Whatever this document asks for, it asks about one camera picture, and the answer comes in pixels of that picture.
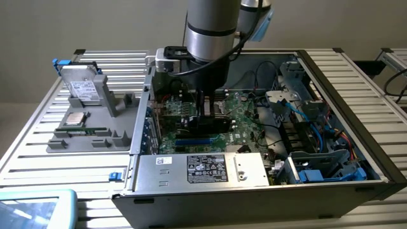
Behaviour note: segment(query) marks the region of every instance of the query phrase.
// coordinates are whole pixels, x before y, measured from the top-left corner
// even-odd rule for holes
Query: warning label
[[[187,156],[187,179],[191,184],[227,182],[224,155]]]
[[[71,85],[82,101],[99,101],[99,95],[92,81],[72,81]]]

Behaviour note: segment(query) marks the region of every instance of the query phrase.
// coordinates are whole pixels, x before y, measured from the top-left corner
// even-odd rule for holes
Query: green circuit board
[[[192,145],[176,147],[176,135],[183,133],[179,127],[176,127],[176,121],[180,120],[183,115],[195,114],[195,103],[183,103],[182,101],[171,98],[166,104],[166,110],[160,116],[162,125],[162,144],[160,154],[184,154],[184,153],[211,153],[211,152],[236,152],[238,149],[247,145],[252,152],[267,153],[266,146],[259,146],[254,139],[251,139],[251,132],[258,138],[263,127],[255,124],[251,119],[244,115],[247,107],[252,104],[242,102],[235,96],[230,96],[222,103],[223,114],[227,114],[232,120],[235,120],[235,129],[232,132],[227,132],[218,135],[211,135],[211,144],[208,145]],[[258,141],[262,145],[266,145],[266,140]]]

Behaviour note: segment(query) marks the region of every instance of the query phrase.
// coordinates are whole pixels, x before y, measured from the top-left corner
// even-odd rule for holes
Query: blue wire
[[[286,103],[286,106],[287,106],[295,113],[298,113],[300,116],[303,116],[304,119],[306,119],[306,121],[311,124],[311,129],[312,129],[312,131],[315,132],[316,137],[318,137],[318,139],[319,139],[319,153],[322,153],[322,152],[323,152],[323,138],[320,137],[320,134],[319,134],[319,131],[316,130],[316,127],[314,126],[314,124],[311,123],[311,121],[310,121],[307,115],[306,115],[302,111],[299,111],[298,109],[295,109],[295,108],[291,106],[290,103]]]

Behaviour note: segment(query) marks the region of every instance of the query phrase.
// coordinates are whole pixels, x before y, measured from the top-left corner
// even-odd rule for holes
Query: white wall
[[[88,50],[180,45],[187,0],[0,1],[0,101],[37,102],[56,78],[51,60]],[[342,47],[374,58],[407,47],[407,0],[275,0],[262,43],[247,48]]]

